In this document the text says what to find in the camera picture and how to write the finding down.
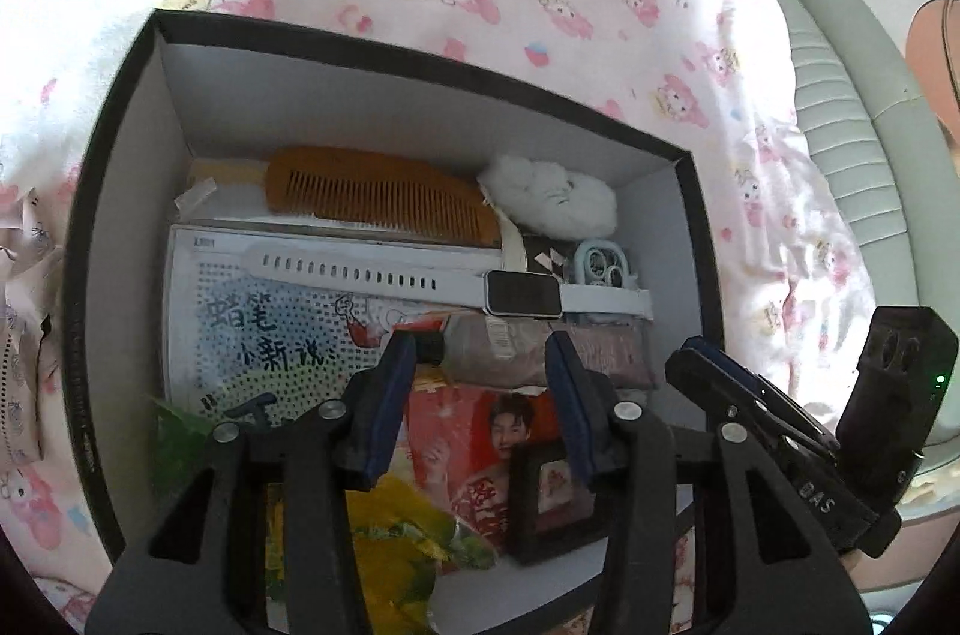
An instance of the photo frame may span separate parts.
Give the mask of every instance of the photo frame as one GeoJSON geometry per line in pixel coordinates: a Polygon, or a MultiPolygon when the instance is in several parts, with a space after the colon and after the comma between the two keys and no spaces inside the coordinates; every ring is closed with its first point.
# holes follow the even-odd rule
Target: photo frame
{"type": "Polygon", "coordinates": [[[510,460],[506,552],[521,565],[564,555],[607,537],[611,495],[574,480],[563,440],[527,443],[510,460]]]}

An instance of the label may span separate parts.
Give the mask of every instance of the label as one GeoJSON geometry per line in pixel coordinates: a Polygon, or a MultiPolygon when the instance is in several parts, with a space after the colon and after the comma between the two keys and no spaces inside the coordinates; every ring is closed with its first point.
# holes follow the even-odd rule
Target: label
{"type": "Polygon", "coordinates": [[[490,340],[493,358],[507,360],[515,357],[517,349],[514,347],[514,340],[510,337],[510,324],[495,315],[488,315],[486,319],[487,338],[490,340]]]}
{"type": "Polygon", "coordinates": [[[810,507],[819,510],[821,513],[829,513],[836,504],[834,499],[831,496],[827,496],[827,492],[822,491],[814,485],[812,480],[808,480],[808,482],[801,486],[797,490],[797,494],[799,494],[800,499],[806,501],[810,507]]]}

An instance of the comb teeth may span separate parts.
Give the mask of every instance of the comb teeth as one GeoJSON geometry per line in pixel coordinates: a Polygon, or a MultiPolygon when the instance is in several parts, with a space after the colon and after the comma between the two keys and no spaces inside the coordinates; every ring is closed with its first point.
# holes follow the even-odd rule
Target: comb teeth
{"type": "Polygon", "coordinates": [[[499,224],[479,189],[424,162],[346,148],[290,148],[270,162],[267,201],[275,212],[498,247],[499,224]]]}

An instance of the clear plastic packaging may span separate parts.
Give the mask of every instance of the clear plastic packaging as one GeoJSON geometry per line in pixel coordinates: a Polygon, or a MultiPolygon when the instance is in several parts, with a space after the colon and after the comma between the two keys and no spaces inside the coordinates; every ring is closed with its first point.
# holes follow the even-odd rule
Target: clear plastic packaging
{"type": "Polygon", "coordinates": [[[647,365],[643,322],[638,320],[594,326],[456,314],[443,331],[443,371],[458,383],[491,389],[546,386],[544,345],[554,332],[567,332],[584,366],[605,373],[614,386],[661,386],[647,365]]]}

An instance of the white fluffy toy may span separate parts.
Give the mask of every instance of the white fluffy toy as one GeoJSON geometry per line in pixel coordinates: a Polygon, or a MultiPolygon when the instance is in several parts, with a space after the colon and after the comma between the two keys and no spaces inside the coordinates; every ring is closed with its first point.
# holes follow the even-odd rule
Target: white fluffy toy
{"type": "Polygon", "coordinates": [[[616,196],[589,175],[550,162],[497,156],[478,180],[493,204],[536,234],[579,240],[616,231],[616,196]]]}

